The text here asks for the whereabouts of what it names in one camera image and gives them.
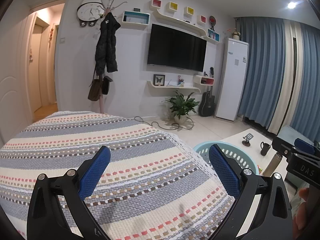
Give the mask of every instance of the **blue curtain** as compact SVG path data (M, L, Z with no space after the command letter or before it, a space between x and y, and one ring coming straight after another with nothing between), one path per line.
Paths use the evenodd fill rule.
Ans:
M303 71L290 126L311 141L320 141L320 30L302 24Z
M268 129L279 99L285 60L283 19L242 17L242 41L249 57L239 114Z

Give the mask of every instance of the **panda wall clock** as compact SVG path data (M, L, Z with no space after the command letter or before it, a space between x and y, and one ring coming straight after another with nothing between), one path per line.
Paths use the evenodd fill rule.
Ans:
M103 17L106 8L101 0L83 0L77 9L80 27L96 25L97 21Z

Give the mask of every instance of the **black bag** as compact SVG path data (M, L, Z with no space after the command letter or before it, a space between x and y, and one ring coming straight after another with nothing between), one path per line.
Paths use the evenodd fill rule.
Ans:
M92 84L90 87L88 99L91 101L98 101L100 96L101 83L100 79L92 80Z
M103 81L102 81L102 94L103 95L107 95L109 93L110 82L113 82L113 80L108 76L104 76Z

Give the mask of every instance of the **curtain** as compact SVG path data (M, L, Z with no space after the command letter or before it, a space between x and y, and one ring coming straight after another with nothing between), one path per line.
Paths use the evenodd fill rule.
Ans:
M241 17L239 21L242 41L249 43L249 57L238 113L268 128L284 75L284 21L268 17Z
M311 141L320 141L320 30L300 24L303 71L297 106L291 127Z
M284 116L285 119L282 126L290 125L292 121L292 117L299 98L303 70L303 46L300 23L284 20L284 27L286 41L284 79L282 82L281 92L276 106L275 114L272 118L271 124L268 129L269 132L274 134L277 134L279 129L281 128L281 123L283 121ZM295 36L296 38L297 48L296 69L294 69L293 59L293 36Z

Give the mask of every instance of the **fan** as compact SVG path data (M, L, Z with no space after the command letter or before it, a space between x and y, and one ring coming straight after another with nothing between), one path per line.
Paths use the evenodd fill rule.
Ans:
M210 16L210 17L209 17L209 21L210 21L210 24L211 24L211 30L214 31L214 28L213 28L213 27L216 25L217 21L216 21L216 19L215 19L213 16Z

